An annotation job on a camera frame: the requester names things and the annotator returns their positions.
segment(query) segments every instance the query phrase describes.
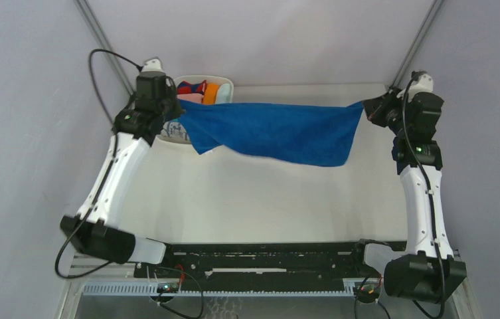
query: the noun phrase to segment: black cable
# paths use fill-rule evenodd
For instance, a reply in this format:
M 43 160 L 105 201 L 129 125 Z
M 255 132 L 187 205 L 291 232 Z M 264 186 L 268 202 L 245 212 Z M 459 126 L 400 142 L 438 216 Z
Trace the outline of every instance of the black cable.
M 353 316 L 355 317 L 355 319 L 358 319 L 358 317 L 357 317 L 357 306 L 359 304 L 357 303 L 357 301 L 358 301 L 358 298 L 359 298 L 359 293 L 362 291 L 363 286 L 367 282 L 367 279 L 369 279 L 369 277 L 372 277 L 372 276 L 377 275 L 377 274 L 378 274 L 377 271 L 374 271 L 374 272 L 368 274 L 367 277 L 365 277 L 365 279 L 363 279 L 363 281 L 359 285 L 359 288 L 357 289 L 357 292 L 355 293 L 355 301 L 353 303 Z M 376 303 L 384 310 L 384 313 L 386 313 L 386 317 L 388 319 L 391 319 L 390 318 L 390 314 L 388 314 L 388 310 L 386 309 L 386 307 L 383 306 L 378 300 L 376 301 Z
M 158 302 L 159 298 L 161 297 L 162 294 L 164 294 L 165 291 L 162 291 L 160 292 L 160 294 L 158 295 L 158 297 L 156 298 L 156 302 L 158 302 L 158 305 L 164 309 L 166 309 L 167 311 L 171 312 L 172 314 L 176 314 L 182 318 L 185 318 L 185 319 L 199 319 L 201 316 L 203 316 L 203 312 L 205 311 L 205 296 L 203 295 L 203 289 L 201 288 L 199 282 L 195 279 L 195 277 L 191 276 L 190 274 L 188 274 L 187 272 L 183 271 L 183 270 L 179 270 L 179 269 L 175 269 L 175 268 L 167 268 L 167 267 L 162 267 L 162 266 L 154 266 L 154 268 L 156 269 L 165 269 L 165 270 L 172 270 L 172 271 L 177 271 L 177 272 L 180 272 L 182 274 L 186 274 L 187 276 L 189 276 L 191 279 L 193 279 L 193 281 L 195 281 L 195 284 L 197 284 L 197 287 L 199 288 L 199 292 L 201 293 L 201 311 L 199 311 L 199 314 L 196 316 L 196 317 L 192 317 L 192 316 L 187 316 L 186 314 L 182 314 L 168 306 L 166 306 L 165 304 L 162 304 L 161 302 Z
M 406 89 L 404 89 L 404 96 L 403 101 L 402 101 L 402 124 L 403 124 L 403 129 L 404 129 L 404 137 L 406 138 L 406 145 L 408 145 L 408 149 L 410 150 L 410 153 L 414 156 L 414 159 L 416 160 L 416 164 L 418 164 L 418 167 L 420 167 L 420 171 L 422 171 L 422 175 L 424 176 L 424 179 L 426 180 L 426 187 L 428 188 L 428 197 L 430 199 L 430 212 L 432 216 L 432 232 L 434 236 L 434 248 L 436 249 L 436 255 L 438 258 L 438 262 L 440 265 L 440 279 L 441 279 L 441 291 L 442 291 L 442 296 L 440 299 L 440 312 L 438 313 L 437 316 L 432 316 L 429 314 L 425 309 L 422 308 L 422 306 L 415 300 L 413 300 L 414 304 L 420 311 L 424 313 L 428 318 L 430 319 L 439 319 L 444 315 L 445 312 L 445 274 L 444 274 L 444 266 L 443 266 L 443 261 L 442 261 L 442 256 L 440 253 L 440 248 L 439 244 L 437 243 L 436 239 L 438 238 L 437 234 L 437 226 L 436 226 L 436 209 L 434 207 L 434 196 L 432 195 L 432 185 L 430 183 L 430 178 L 428 177 L 428 174 L 426 173 L 426 170 L 424 169 L 424 166 L 420 163 L 420 160 L 418 159 L 418 156 L 416 155 L 416 152 L 414 152 L 414 148 L 412 147 L 412 144 L 410 143 L 410 138 L 408 138 L 408 131 L 406 127 L 406 104 L 408 103 L 408 91 L 410 90 L 410 86 L 412 86 L 412 83 L 415 80 L 418 80 L 420 76 L 423 74 L 426 74 L 424 71 L 419 71 L 416 72 L 412 75 L 412 78 L 408 82 L 408 85 L 406 85 Z
M 92 274 L 93 272 L 96 272 L 97 270 L 100 270 L 101 268 L 104 268 L 105 266 L 108 266 L 111 263 L 111 261 L 108 261 L 108 262 L 106 262 L 106 263 L 104 263 L 104 264 L 102 264 L 100 266 L 97 266 L 96 268 L 94 268 L 92 270 L 88 270 L 88 271 L 83 272 L 81 274 L 68 274 L 68 275 L 65 275 L 65 274 L 62 274 L 60 272 L 60 269 L 58 269 L 60 267 L 60 260 L 62 258 L 62 254 L 63 254 L 64 250 L 66 250 L 66 247 L 68 246 L 68 244 L 70 243 L 70 241 L 72 240 L 72 238 L 77 234 L 77 232 L 80 230 L 80 228 L 83 226 L 83 224 L 85 224 L 85 222 L 88 220 L 88 217 L 91 215 L 91 213 L 93 211 L 93 207 L 95 207 L 95 204 L 97 204 L 97 200 L 99 199 L 99 195 L 101 194 L 101 190 L 103 189 L 103 185 L 105 185 L 105 181 L 107 180 L 107 177 L 109 176 L 109 172 L 111 171 L 111 167 L 113 166 L 113 164 L 114 164 L 114 162 L 116 160 L 116 157 L 117 157 L 117 148 L 118 148 L 118 145 L 119 145 L 118 135 L 116 134 L 117 132 L 115 132 L 115 126 L 114 126 L 113 119 L 112 119 L 111 115 L 109 114 L 109 111 L 107 110 L 107 107 L 105 106 L 105 103 L 103 102 L 103 98 L 101 97 L 101 94 L 99 93 L 99 88 L 97 87 L 97 82 L 95 81 L 95 76 L 94 76 L 94 73 L 93 73 L 92 58 L 93 58 L 93 54 L 95 54 L 97 52 L 103 52 L 103 53 L 112 54 L 112 55 L 114 55 L 114 56 L 116 56 L 118 58 L 121 58 L 121 59 L 129 62 L 130 64 L 134 65 L 136 67 L 136 69 L 138 69 L 138 71 L 142 70 L 142 66 L 134 63 L 133 61 L 129 60 L 128 58 L 126 58 L 126 57 L 124 57 L 124 56 L 122 56 L 122 55 L 120 55 L 118 53 L 115 53 L 115 52 L 112 52 L 112 51 L 109 51 L 109 50 L 94 49 L 89 54 L 89 57 L 88 57 L 88 68 L 89 68 L 89 72 L 90 72 L 90 78 L 91 78 L 91 81 L 92 81 L 92 84 L 93 84 L 93 89 L 95 91 L 95 95 L 97 96 L 97 99 L 99 100 L 99 104 L 101 104 L 101 108 L 103 109 L 105 115 L 107 116 L 107 119 L 109 120 L 109 123 L 111 123 L 112 129 L 114 131 L 115 143 L 114 143 L 114 146 L 113 146 L 112 159 L 109 162 L 109 165 L 107 166 L 107 170 L 105 171 L 105 174 L 103 176 L 103 180 L 101 180 L 101 184 L 97 188 L 96 194 L 95 194 L 95 196 L 94 196 L 94 198 L 92 200 L 92 206 L 88 209 L 88 211 L 86 212 L 85 216 L 83 217 L 83 219 L 81 220 L 81 222 L 78 224 L 78 226 L 74 228 L 74 230 L 70 234 L 70 236 L 68 236 L 68 238 L 66 238 L 66 241 L 64 242 L 64 244 L 62 244 L 62 246 L 61 246 L 61 248 L 58 251 L 58 254 L 56 256 L 56 260 L 54 262 L 54 271 L 55 271 L 55 273 L 56 273 L 56 275 L 58 277 L 63 278 L 63 279 L 82 278 L 84 276 Z M 132 94 L 129 97 L 129 101 L 128 101 L 128 103 L 127 103 L 127 105 L 126 105 L 125 108 L 129 108 L 132 105 L 133 101 L 134 101 L 134 94 Z

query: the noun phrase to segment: gray floor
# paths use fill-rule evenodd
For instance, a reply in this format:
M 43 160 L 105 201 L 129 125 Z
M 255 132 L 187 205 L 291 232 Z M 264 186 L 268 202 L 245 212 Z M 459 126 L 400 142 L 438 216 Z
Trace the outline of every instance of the gray floor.
M 381 298 L 391 318 L 418 319 L 424 315 L 409 300 Z M 199 313 L 199 299 L 194 297 L 178 298 L 168 306 L 189 316 Z M 436 305 L 425 305 L 432 314 L 437 314 Z M 386 319 L 382 309 L 375 304 L 359 306 L 360 319 Z M 76 318 L 112 319 L 112 318 L 179 318 L 159 308 L 148 297 L 82 297 Z M 353 299 L 338 297 L 220 297 L 205 298 L 206 319 L 247 319 L 247 318 L 353 318 Z M 447 303 L 444 319 L 457 319 L 457 313 L 451 301 Z

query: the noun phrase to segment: folded cloth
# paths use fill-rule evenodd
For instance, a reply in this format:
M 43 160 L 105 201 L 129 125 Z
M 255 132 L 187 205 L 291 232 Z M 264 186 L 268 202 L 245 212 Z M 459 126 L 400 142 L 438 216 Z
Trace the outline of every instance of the folded cloth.
M 180 100 L 191 101 L 199 104 L 203 101 L 203 95 L 201 93 L 178 94 L 177 98 Z
M 205 89 L 207 88 L 207 80 L 202 81 L 201 83 L 191 84 L 189 82 L 182 81 L 177 86 L 177 94 L 190 94 L 190 93 L 205 93 Z
M 199 154 L 225 145 L 246 155 L 325 167 L 345 163 L 363 111 L 361 102 L 346 108 L 180 103 L 186 112 L 179 122 Z
M 216 99 L 214 100 L 215 104 L 228 103 L 231 102 L 228 100 L 230 96 L 230 83 L 224 83 L 218 88 L 216 92 Z
M 218 92 L 218 84 L 209 83 L 207 89 L 205 90 L 205 95 L 203 96 L 203 104 L 214 104 L 216 100 L 216 93 Z

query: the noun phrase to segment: blue cloth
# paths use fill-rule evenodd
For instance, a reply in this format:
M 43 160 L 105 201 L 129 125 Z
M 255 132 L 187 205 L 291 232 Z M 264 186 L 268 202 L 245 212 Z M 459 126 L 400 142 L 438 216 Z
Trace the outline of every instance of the blue cloth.
M 199 154 L 225 145 L 246 155 L 326 167 L 347 160 L 363 111 L 361 102 L 346 108 L 180 103 L 186 112 L 179 122 Z

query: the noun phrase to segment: white wall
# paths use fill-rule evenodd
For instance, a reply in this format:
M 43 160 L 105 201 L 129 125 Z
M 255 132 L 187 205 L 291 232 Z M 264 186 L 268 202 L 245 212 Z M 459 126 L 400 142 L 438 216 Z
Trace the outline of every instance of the white wall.
M 58 223 L 87 194 L 110 131 L 87 73 L 94 47 L 72 1 L 0 1 L 0 318 L 52 318 L 58 307 Z M 124 90 L 98 62 L 116 111 Z
M 448 234 L 484 318 L 500 318 L 500 1 L 448 1 L 413 67 L 446 101 L 436 138 Z
M 115 50 L 237 86 L 391 83 L 432 0 L 90 0 Z

